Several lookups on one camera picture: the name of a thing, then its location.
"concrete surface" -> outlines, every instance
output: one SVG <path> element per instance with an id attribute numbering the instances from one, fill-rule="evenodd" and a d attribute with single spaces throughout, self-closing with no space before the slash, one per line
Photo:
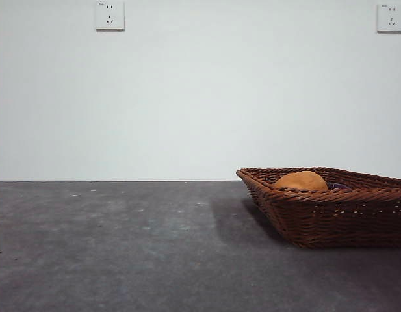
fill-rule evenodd
<path id="1" fill-rule="evenodd" d="M 0 312 L 401 311 L 401 249 L 285 242 L 240 181 L 0 183 Z"/>

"basket rim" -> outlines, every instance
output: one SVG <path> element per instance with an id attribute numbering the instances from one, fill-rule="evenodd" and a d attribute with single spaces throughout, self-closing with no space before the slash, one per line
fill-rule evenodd
<path id="1" fill-rule="evenodd" d="M 237 170 L 237 175 L 242 179 L 248 178 L 265 188 L 266 192 L 271 195 L 283 197 L 289 194 L 289 200 L 300 200 L 306 202 L 350 202 L 350 201 L 380 201 L 389 202 L 391 200 L 401 200 L 401 187 L 388 187 L 388 188 L 352 188 L 352 189 L 338 189 L 333 190 L 300 190 L 296 188 L 274 188 L 274 185 L 266 181 L 262 181 L 255 177 L 251 171 L 283 171 L 283 170 L 331 170 L 341 173 L 353 174 L 363 176 L 369 179 L 379 179 L 382 181 L 388 181 L 389 183 L 401 183 L 401 179 L 395 179 L 390 177 L 381 177 L 378 175 L 362 174 L 359 172 L 352 172 L 348 170 L 341 170 L 328 167 L 290 167 L 290 168 L 242 168 Z"/>

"white wall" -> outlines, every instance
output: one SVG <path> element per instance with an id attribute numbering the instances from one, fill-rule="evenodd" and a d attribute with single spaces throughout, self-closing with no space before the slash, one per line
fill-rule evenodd
<path id="1" fill-rule="evenodd" d="M 0 181 L 401 177 L 401 35 L 377 1 L 0 0 Z"/>

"wall socket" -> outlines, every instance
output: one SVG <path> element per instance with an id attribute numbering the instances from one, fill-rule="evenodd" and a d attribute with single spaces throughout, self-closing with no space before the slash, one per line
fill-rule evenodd
<path id="1" fill-rule="evenodd" d="M 401 5 L 377 5 L 376 21 L 379 33 L 401 33 Z"/>
<path id="2" fill-rule="evenodd" d="M 97 31 L 124 31 L 125 3 L 117 1 L 96 3 L 95 21 Z"/>

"electrical outlet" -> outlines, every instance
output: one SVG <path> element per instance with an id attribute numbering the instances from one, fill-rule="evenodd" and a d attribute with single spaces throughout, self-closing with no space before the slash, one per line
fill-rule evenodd
<path id="1" fill-rule="evenodd" d="M 125 30 L 125 3 L 98 2 L 95 9 L 97 31 L 124 31 Z"/>
<path id="2" fill-rule="evenodd" d="M 377 31 L 401 33 L 401 5 L 377 5 Z"/>

